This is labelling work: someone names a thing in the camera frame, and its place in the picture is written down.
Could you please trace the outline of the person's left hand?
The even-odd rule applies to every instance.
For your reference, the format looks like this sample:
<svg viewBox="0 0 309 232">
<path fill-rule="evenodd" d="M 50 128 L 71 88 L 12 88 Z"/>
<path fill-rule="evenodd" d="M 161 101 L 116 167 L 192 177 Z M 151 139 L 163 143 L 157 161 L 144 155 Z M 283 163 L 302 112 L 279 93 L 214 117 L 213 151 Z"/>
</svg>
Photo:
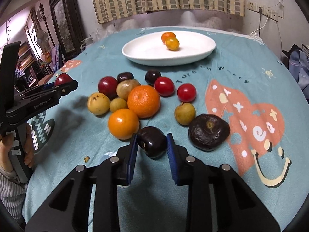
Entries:
<svg viewBox="0 0 309 232">
<path fill-rule="evenodd" d="M 12 172 L 13 166 L 9 159 L 9 152 L 13 146 L 14 136 L 12 134 L 1 137 L 1 168 L 6 172 Z M 25 165 L 29 168 L 34 166 L 34 147 L 32 144 L 31 128 L 26 123 L 26 141 L 24 143 Z"/>
</svg>

